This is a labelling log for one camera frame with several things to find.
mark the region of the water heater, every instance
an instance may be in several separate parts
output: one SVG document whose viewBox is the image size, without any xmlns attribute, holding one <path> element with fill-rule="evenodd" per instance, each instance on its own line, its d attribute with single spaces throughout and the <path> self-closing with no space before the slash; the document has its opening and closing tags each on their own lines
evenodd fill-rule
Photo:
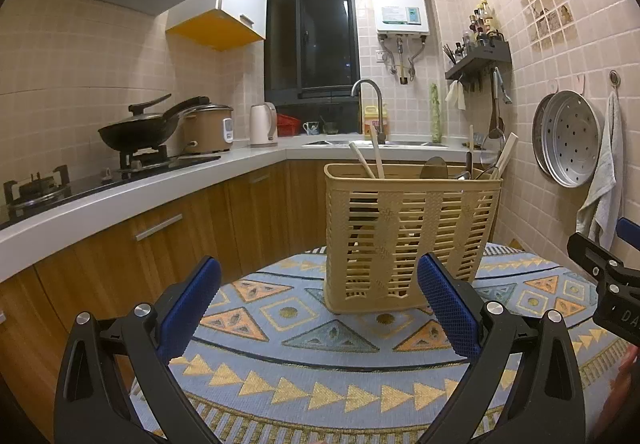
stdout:
<svg viewBox="0 0 640 444">
<path fill-rule="evenodd" d="M 424 0 L 373 0 L 378 34 L 429 33 L 427 6 Z"/>
</svg>

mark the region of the white cloth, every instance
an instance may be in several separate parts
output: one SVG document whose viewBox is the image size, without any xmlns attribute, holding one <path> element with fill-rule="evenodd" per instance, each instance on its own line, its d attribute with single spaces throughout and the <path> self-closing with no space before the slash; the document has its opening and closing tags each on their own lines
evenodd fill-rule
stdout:
<svg viewBox="0 0 640 444">
<path fill-rule="evenodd" d="M 465 87 L 463 87 L 462 83 L 460 83 L 459 81 L 454 81 L 452 84 L 450 84 L 449 93 L 445 98 L 446 103 L 451 103 L 453 101 L 458 102 L 459 110 L 466 110 Z"/>
<path fill-rule="evenodd" d="M 624 171 L 622 116 L 618 95 L 613 91 L 607 101 L 598 165 L 589 194 L 578 210 L 575 230 L 596 244 L 610 249 L 622 203 Z"/>
</svg>

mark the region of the countertop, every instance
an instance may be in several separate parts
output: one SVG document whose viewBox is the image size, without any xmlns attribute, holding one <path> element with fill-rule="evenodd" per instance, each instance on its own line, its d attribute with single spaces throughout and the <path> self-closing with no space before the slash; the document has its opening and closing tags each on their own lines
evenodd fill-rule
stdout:
<svg viewBox="0 0 640 444">
<path fill-rule="evenodd" d="M 354 160 L 348 146 L 305 146 L 319 140 L 362 140 L 362 135 L 299 135 L 281 138 L 277 146 L 250 148 L 236 143 L 220 160 L 151 176 L 55 207 L 0 231 L 0 281 L 30 265 L 128 218 L 182 196 L 250 171 L 291 159 Z M 430 136 L 391 135 L 389 140 L 430 141 Z M 462 138 L 450 146 L 384 146 L 386 160 L 427 160 L 439 155 L 447 162 L 465 161 Z M 372 148 L 360 148 L 373 159 Z"/>
</svg>

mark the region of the beige plastic basket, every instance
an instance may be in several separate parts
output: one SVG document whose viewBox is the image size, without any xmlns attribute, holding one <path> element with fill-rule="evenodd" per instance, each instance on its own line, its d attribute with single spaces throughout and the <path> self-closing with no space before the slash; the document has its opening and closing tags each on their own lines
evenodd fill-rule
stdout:
<svg viewBox="0 0 640 444">
<path fill-rule="evenodd" d="M 415 269 L 427 252 L 456 278 L 478 271 L 502 180 L 420 179 L 415 164 L 384 169 L 385 179 L 370 179 L 360 164 L 324 167 L 324 301 L 334 313 L 425 306 Z M 449 166 L 449 176 L 462 170 Z"/>
</svg>

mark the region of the cabinet handle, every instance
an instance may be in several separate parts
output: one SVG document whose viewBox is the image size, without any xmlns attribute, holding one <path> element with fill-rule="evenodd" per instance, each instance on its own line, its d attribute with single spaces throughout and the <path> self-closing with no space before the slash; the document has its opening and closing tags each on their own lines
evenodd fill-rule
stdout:
<svg viewBox="0 0 640 444">
<path fill-rule="evenodd" d="M 267 180 L 270 177 L 270 175 L 267 173 L 265 175 L 260 175 L 259 177 L 256 177 L 255 179 L 249 179 L 249 184 L 255 184 L 257 182 L 260 182 L 261 180 Z"/>
<path fill-rule="evenodd" d="M 255 21 L 249 18 L 246 14 L 241 14 L 240 20 L 247 22 L 249 24 L 249 27 L 253 27 L 255 23 Z"/>
<path fill-rule="evenodd" d="M 153 226 L 152 228 L 148 228 L 148 230 L 146 231 L 142 231 L 142 233 L 138 233 L 136 235 L 136 241 L 139 242 L 140 240 L 144 240 L 148 236 L 151 236 L 152 234 L 157 233 L 158 231 L 162 231 L 164 228 L 167 228 L 171 224 L 175 224 L 180 220 L 182 220 L 182 213 L 180 213 L 179 215 L 175 215 L 175 217 L 169 218 L 164 222 L 160 222 L 158 225 Z"/>
</svg>

